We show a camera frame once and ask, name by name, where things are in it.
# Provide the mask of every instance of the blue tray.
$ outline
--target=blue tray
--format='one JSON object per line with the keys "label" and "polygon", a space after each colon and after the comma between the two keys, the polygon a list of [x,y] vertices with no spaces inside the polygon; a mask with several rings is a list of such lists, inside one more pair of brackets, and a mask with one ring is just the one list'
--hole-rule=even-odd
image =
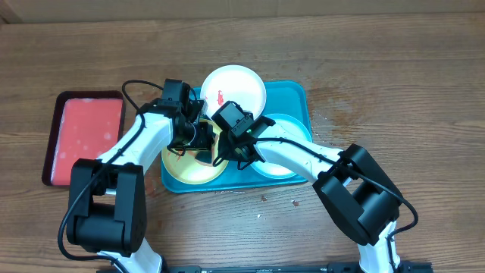
{"label": "blue tray", "polygon": [[[305,90],[302,86],[291,80],[267,82],[264,83],[264,86],[266,87],[266,106],[264,107],[263,115],[273,113],[290,115],[301,121],[308,129],[308,132],[311,132]],[[196,87],[194,90],[199,96],[200,87]],[[205,184],[189,185],[173,178],[162,162],[161,182],[171,192],[193,193],[297,184],[306,182],[306,179],[299,175],[286,179],[270,179],[262,176],[251,167],[238,171],[237,162],[229,162],[223,173],[214,180]]]}

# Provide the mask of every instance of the yellow plate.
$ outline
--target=yellow plate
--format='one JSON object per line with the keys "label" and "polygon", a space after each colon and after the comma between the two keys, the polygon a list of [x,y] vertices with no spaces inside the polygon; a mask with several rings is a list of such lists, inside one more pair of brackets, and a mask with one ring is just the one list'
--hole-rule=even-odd
{"label": "yellow plate", "polygon": [[[201,119],[200,122],[208,122],[212,125],[216,134],[215,144],[212,146],[212,160],[214,160],[218,153],[217,145],[221,129],[213,121]],[[212,167],[212,164],[196,160],[197,153],[196,151],[186,151],[184,156],[178,156],[165,148],[161,151],[161,160],[171,176],[182,183],[191,185],[199,185],[214,180],[227,167],[227,160],[217,167]]]}

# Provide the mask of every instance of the white plate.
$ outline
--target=white plate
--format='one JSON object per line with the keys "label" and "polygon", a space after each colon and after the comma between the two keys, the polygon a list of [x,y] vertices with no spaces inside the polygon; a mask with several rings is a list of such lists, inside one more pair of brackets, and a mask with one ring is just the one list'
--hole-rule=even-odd
{"label": "white plate", "polygon": [[200,97],[205,100],[205,114],[212,115],[227,101],[241,105],[256,119],[266,105],[266,88],[262,79],[251,69],[240,65],[219,67],[204,80]]}
{"label": "white plate", "polygon": [[[305,125],[296,118],[285,114],[269,114],[265,116],[274,120],[276,124],[281,125],[281,127],[291,134],[304,140],[311,141],[310,132],[308,132]],[[251,167],[253,167],[259,174],[273,179],[285,179],[296,175],[285,167],[267,162],[254,162],[251,164]]]}

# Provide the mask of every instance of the plate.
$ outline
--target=plate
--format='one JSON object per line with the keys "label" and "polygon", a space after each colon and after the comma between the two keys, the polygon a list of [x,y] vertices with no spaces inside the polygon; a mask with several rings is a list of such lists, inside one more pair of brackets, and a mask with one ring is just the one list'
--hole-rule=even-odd
{"label": "plate", "polygon": [[[213,127],[213,131],[216,134],[215,144],[212,146],[212,160],[217,157],[217,145],[219,140],[219,133],[221,129],[213,121],[201,119],[200,122],[208,122]],[[217,167],[213,167],[212,164],[202,162],[196,159],[199,152],[186,151],[184,156],[176,155],[164,148],[161,151],[161,160],[167,169],[167,172],[178,181],[199,185],[214,180],[216,177],[222,174],[227,167],[228,161],[222,162]]]}
{"label": "plate", "polygon": [[[304,140],[311,141],[311,134],[305,125],[296,118],[285,114],[269,114],[266,117],[273,119],[291,134]],[[296,174],[285,167],[267,162],[254,162],[251,167],[259,174],[273,179],[285,179],[295,176]]]}
{"label": "plate", "polygon": [[261,78],[251,69],[227,65],[212,71],[202,84],[200,98],[207,104],[205,114],[212,115],[227,101],[233,101],[256,119],[266,105],[266,88]]}

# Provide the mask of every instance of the wooden table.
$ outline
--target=wooden table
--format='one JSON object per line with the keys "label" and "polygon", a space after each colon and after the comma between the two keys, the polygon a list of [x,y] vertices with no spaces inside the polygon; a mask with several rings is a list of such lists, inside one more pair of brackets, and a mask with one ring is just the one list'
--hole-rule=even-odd
{"label": "wooden table", "polygon": [[[482,272],[484,34],[485,14],[1,25],[0,271],[107,265],[69,261],[57,248],[67,189],[40,176],[60,92],[167,77],[199,86],[236,63],[263,80],[301,83],[316,143],[357,143],[376,158],[420,215],[397,237],[402,259]],[[145,86],[130,93],[138,103],[160,95]],[[127,108],[125,128],[133,116]],[[145,185],[146,237],[172,265],[358,260],[310,184],[178,195],[161,185],[157,160]],[[401,212],[399,224],[410,222]]]}

